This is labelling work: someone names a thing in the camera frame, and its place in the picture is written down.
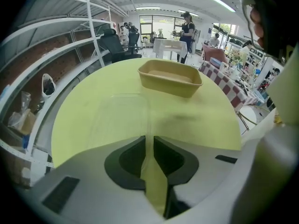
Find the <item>tan tray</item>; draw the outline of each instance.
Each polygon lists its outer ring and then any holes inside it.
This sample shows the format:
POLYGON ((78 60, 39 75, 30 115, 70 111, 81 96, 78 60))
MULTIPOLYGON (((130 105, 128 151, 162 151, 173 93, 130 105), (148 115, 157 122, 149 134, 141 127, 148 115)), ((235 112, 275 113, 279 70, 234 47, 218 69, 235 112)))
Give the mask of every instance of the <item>tan tray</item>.
POLYGON ((167 60, 149 60, 138 69, 144 87, 190 98, 202 86, 199 71, 167 60))

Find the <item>yellow table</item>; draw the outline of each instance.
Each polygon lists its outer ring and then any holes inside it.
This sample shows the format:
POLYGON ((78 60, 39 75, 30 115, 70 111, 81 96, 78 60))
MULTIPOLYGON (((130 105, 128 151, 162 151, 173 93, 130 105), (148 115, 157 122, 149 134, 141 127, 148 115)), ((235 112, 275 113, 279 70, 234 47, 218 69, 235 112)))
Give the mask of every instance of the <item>yellow table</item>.
MULTIPOLYGON (((234 109, 211 79, 200 74, 203 85, 190 99, 149 90, 142 87, 137 72, 147 60, 111 64, 73 89, 60 107, 53 127, 52 156, 56 167, 88 148, 145 134, 149 143, 158 135, 209 147, 241 148, 234 109)), ((150 145, 147 144, 147 157, 150 145)), ((165 183, 153 158, 147 166, 152 167, 151 180, 161 178, 165 183)), ((156 196, 157 188, 151 189, 156 196)))

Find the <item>black office chair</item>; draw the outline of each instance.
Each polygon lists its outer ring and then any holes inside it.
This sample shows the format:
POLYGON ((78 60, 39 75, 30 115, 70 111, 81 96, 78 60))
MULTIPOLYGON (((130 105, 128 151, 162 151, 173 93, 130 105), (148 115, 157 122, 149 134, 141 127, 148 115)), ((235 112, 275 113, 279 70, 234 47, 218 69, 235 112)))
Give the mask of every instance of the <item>black office chair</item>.
POLYGON ((134 54, 134 52, 126 52, 124 48, 134 49, 135 46, 122 46, 116 31, 112 28, 104 30, 104 35, 98 40, 98 44, 110 51, 112 63, 142 57, 142 55, 134 54))
POLYGON ((138 39, 139 39, 139 33, 129 33, 129 51, 131 52, 131 54, 134 53, 134 50, 136 49, 136 52, 138 52, 138 39))

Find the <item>shelf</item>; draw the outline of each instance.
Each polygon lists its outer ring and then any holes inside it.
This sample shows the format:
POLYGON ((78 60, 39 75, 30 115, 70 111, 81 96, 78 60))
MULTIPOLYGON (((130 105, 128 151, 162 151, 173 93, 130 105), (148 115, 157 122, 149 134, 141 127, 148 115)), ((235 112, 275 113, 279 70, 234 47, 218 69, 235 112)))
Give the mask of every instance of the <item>shelf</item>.
POLYGON ((237 48, 242 48, 242 46, 239 46, 239 45, 237 45, 237 44, 234 44, 234 43, 231 43, 231 42, 228 42, 228 44, 231 44, 232 46, 234 46, 234 47, 237 47, 237 48))
MULTIPOLYGON (((6 68, 19 54, 57 35, 67 34, 72 30, 86 30, 82 23, 89 22, 88 18, 58 18, 37 22, 21 28, 6 37, 1 43, 0 71, 6 68)), ((92 19, 95 28, 109 21, 92 19)))
POLYGON ((54 167, 53 163, 43 162, 43 161, 40 161, 40 160, 37 160, 37 159, 33 158, 32 156, 27 156, 27 154, 24 154, 23 152, 21 152, 17 149, 14 149, 12 146, 8 145, 3 140, 0 140, 0 147, 3 148, 4 150, 6 150, 7 152, 9 152, 10 154, 12 154, 13 156, 16 156, 20 159, 29 161, 31 163, 44 165, 44 166, 47 166, 47 167, 50 167, 50 168, 54 167))
POLYGON ((258 58, 260 60, 262 59, 262 57, 258 56, 257 54, 253 53, 252 51, 249 51, 249 54, 255 56, 256 58, 258 58))
POLYGON ((78 42, 73 42, 71 44, 68 44, 66 46, 60 47, 54 51, 49 52, 48 54, 44 55, 42 58, 34 62, 31 66, 29 66, 25 71, 23 71, 12 84, 10 84, 10 87, 6 91, 6 93, 3 95, 2 99, 0 100, 0 118, 3 118, 3 109, 5 105, 7 105, 7 102, 10 99, 13 99, 13 94, 16 93, 16 91, 19 91, 22 87, 22 84, 24 81, 28 81, 31 76, 35 75, 40 69, 45 67, 47 65, 47 62, 49 60, 52 60, 54 57, 60 56, 72 49, 74 49, 77 46, 93 42, 93 38, 84 39, 78 42))
MULTIPOLYGON (((55 18, 87 17, 86 0, 27 0, 21 12, 15 18, 12 29, 20 29, 29 24, 55 18)), ((91 2, 92 16, 103 11, 109 11, 108 7, 91 2)))
MULTIPOLYGON (((101 53, 101 56, 103 57, 104 55, 108 54, 109 51, 105 50, 104 52, 101 53)), ((36 118, 36 121, 33 125, 30 138, 29 138, 29 143, 27 147, 27 155, 30 156, 32 152, 32 148, 34 145, 34 142, 36 140, 36 136, 38 133, 38 130, 41 126, 41 123, 46 116, 48 110, 51 108, 52 104, 55 102, 59 94, 65 89, 65 87, 76 77, 78 76, 84 69, 89 67, 91 64, 95 63, 99 59, 98 56, 90 59, 87 62, 83 62, 80 65, 78 65, 75 69, 73 69, 70 73, 68 73, 56 86, 55 93, 50 96, 44 103, 43 108, 40 110, 38 113, 38 116, 36 118)))

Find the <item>window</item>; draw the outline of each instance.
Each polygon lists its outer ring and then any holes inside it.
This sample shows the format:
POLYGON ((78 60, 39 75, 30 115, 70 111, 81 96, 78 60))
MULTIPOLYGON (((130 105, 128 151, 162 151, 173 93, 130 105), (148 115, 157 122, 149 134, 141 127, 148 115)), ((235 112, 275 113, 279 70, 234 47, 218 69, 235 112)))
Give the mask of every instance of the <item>window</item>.
POLYGON ((152 24, 140 24, 141 34, 151 34, 151 25, 152 24))
POLYGON ((162 31, 163 37, 170 39, 174 28, 174 17, 153 16, 153 32, 159 36, 162 31))
POLYGON ((152 16, 140 16, 140 23, 152 23, 152 16))
POLYGON ((236 34, 236 30, 237 30, 237 26, 236 25, 232 25, 232 27, 230 29, 230 34, 236 34))
POLYGON ((223 39, 222 39, 222 42, 220 43, 220 48, 221 48, 221 49, 224 49, 224 48, 225 48, 226 39, 227 39, 227 36, 224 35, 224 36, 223 36, 223 39))
POLYGON ((214 23, 214 28, 221 28, 221 31, 227 32, 228 34, 235 34, 237 32, 237 26, 233 24, 214 23))
POLYGON ((150 35, 155 32, 159 35, 159 30, 162 29, 164 38, 170 39, 171 33, 174 29, 180 31, 182 24, 185 22, 182 18, 169 16, 139 16, 140 18, 140 35, 141 37, 150 35))
POLYGON ((231 24, 224 24, 224 23, 220 24, 220 28, 227 33, 230 33, 230 27, 231 27, 231 24))
POLYGON ((174 24, 174 29, 176 29, 177 31, 180 31, 182 29, 182 25, 185 22, 184 19, 182 18, 175 18, 175 24, 174 24))

